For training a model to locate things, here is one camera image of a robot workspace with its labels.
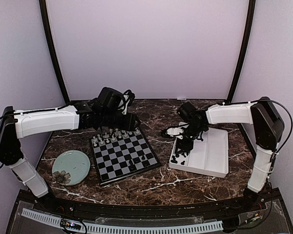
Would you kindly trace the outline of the black chess pawn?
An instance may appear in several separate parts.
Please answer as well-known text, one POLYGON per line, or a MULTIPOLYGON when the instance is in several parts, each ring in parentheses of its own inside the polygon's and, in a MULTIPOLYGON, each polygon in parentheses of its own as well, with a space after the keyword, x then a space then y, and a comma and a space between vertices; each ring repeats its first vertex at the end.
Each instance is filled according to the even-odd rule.
POLYGON ((134 170, 134 164, 133 164, 133 161, 132 161, 132 160, 129 161, 129 164, 130 164, 129 169, 130 169, 131 171, 134 170))

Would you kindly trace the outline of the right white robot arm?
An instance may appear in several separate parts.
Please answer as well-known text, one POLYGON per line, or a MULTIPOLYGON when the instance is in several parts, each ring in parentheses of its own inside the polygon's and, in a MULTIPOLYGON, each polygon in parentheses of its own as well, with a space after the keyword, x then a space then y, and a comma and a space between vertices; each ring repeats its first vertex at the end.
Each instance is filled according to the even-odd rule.
POLYGON ((285 128, 276 102, 268 97, 241 103, 215 104, 197 109, 190 102, 182 104, 178 115, 182 121, 164 134, 175 138, 169 158, 173 169, 224 178, 229 172, 229 137, 225 130, 211 128, 221 123, 253 125, 256 157, 251 177, 239 207, 249 212, 258 204, 258 196, 273 172, 285 128))

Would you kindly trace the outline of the white plastic tray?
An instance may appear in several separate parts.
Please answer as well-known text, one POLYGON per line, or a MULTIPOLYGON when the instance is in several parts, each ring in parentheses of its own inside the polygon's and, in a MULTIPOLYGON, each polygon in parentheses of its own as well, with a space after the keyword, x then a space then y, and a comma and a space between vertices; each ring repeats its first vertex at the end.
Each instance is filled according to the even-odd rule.
MULTIPOLYGON (((194 147, 189 152, 186 166, 169 162, 169 167, 200 175, 224 178, 229 172, 228 132, 209 128, 207 132, 203 133, 202 137, 204 141, 194 141, 194 147)), ((173 150, 177 148, 177 139, 180 138, 175 139, 171 155, 173 150)))

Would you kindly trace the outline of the black chess pieces pile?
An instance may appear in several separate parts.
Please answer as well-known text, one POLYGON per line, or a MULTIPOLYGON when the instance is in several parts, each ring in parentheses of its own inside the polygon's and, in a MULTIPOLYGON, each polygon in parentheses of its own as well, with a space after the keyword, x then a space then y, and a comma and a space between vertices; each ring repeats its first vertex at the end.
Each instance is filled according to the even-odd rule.
POLYGON ((176 165, 187 165, 189 158, 189 152, 181 150, 179 148, 175 148, 170 157, 169 162, 176 165))

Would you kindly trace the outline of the black frame post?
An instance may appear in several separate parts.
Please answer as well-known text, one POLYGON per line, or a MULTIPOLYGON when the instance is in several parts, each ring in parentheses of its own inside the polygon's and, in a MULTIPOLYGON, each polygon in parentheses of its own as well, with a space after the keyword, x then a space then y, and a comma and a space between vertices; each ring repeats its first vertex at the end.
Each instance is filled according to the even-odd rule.
POLYGON ((235 91, 238 86, 238 82, 242 73, 242 68, 243 64, 245 61, 246 53, 247 53, 247 48, 250 40, 250 35, 251 35, 251 29, 252 29, 252 23, 253 23, 253 17, 255 13, 255 6, 256 6, 256 0, 249 0, 248 4, 248 10, 247 10, 247 16, 246 16, 246 22, 245 22, 245 28, 244 28, 244 33, 242 37, 242 42, 241 42, 241 47, 240 47, 240 52, 236 64, 236 68, 233 74, 231 86, 229 89, 229 93, 227 96, 226 101, 227 102, 232 102, 235 91))
POLYGON ((53 69, 56 75, 57 83, 60 88, 60 92, 62 95, 62 98, 65 103, 70 102, 70 98, 64 83, 63 75, 60 69, 59 60, 56 53, 55 44, 53 41, 53 36, 51 32, 51 24, 49 20, 48 10, 47 10, 47 1, 46 0, 39 0, 40 5, 40 12, 41 12, 41 18, 42 18, 42 24, 44 29, 44 34, 47 42, 48 51, 50 54, 50 58, 52 61, 53 69))

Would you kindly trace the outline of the black and white chessboard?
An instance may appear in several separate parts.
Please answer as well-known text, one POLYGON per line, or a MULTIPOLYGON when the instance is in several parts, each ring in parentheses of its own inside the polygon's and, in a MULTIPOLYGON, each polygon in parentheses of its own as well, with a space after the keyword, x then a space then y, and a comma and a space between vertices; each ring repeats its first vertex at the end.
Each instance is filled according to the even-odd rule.
POLYGON ((99 183, 101 186, 110 184, 133 176, 144 173, 161 166, 161 163, 150 146, 145 134, 140 127, 133 132, 125 130, 113 130, 95 136, 103 137, 104 145, 93 146, 92 138, 89 139, 93 161, 99 183), (132 160, 134 170, 130 170, 129 161, 132 160))

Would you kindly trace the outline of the green floral ceramic plate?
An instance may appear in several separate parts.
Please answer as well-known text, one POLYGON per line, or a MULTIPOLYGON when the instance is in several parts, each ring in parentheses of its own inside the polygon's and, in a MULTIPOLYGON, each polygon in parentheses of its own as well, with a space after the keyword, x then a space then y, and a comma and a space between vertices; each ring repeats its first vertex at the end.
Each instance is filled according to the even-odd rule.
POLYGON ((53 163, 52 176, 63 186, 74 186, 81 183, 90 171, 89 157, 77 150, 60 154, 53 163))

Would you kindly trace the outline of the black front rail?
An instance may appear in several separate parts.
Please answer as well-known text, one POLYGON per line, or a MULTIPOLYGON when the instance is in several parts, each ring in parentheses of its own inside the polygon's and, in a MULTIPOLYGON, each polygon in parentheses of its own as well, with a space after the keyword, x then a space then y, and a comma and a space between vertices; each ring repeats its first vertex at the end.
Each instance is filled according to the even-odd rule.
POLYGON ((165 219, 202 216, 204 219, 227 219, 245 212, 233 208, 243 201, 242 197, 206 203, 168 206, 124 206, 80 202, 59 198, 58 202, 64 209, 56 213, 85 220, 98 217, 125 219, 165 219))

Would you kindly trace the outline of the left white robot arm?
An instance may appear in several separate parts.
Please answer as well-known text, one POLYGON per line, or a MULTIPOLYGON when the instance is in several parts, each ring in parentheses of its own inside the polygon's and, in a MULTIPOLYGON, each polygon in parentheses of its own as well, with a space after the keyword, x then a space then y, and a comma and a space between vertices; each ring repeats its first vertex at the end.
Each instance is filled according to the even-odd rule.
POLYGON ((40 205, 49 213, 59 209, 59 201, 52 196, 46 181, 28 161, 22 151, 20 139, 59 130, 98 129, 100 127, 135 131, 139 117, 127 110, 96 109, 81 101, 65 107, 40 110, 4 109, 0 117, 0 162, 7 166, 25 184, 40 205))

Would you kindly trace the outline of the left black frame post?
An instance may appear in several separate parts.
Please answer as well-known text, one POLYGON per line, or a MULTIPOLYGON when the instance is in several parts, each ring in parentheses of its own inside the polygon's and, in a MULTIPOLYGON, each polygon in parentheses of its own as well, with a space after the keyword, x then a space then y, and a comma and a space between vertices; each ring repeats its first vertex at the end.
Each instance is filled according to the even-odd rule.
POLYGON ((47 1, 46 0, 39 0, 40 5, 40 12, 41 12, 41 18, 42 18, 42 24, 44 29, 44 34, 47 42, 48 51, 50 54, 50 58, 52 61, 53 69, 56 75, 57 83, 60 88, 60 92, 62 95, 62 98, 65 103, 70 102, 70 98, 64 83, 63 75, 60 69, 59 60, 56 53, 55 44, 53 41, 53 36, 51 32, 51 24, 49 20, 48 10, 47 10, 47 1))

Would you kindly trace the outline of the right black frame post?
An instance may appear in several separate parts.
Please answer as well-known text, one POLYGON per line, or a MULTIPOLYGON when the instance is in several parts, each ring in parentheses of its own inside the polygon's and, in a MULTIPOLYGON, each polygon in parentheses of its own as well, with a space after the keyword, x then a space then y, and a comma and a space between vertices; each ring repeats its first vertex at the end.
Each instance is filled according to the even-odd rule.
POLYGON ((246 53, 247 53, 247 48, 250 40, 250 35, 251 35, 251 29, 252 29, 252 23, 253 23, 253 17, 255 13, 255 6, 256 6, 256 0, 249 0, 248 4, 248 10, 247 10, 247 16, 246 16, 246 22, 245 22, 245 28, 244 28, 244 33, 242 37, 242 42, 241 42, 241 47, 240 47, 240 52, 236 64, 236 68, 233 74, 231 86, 229 89, 229 93, 227 96, 226 101, 227 102, 232 102, 235 91, 238 86, 238 82, 242 73, 242 68, 243 64, 245 61, 246 53))

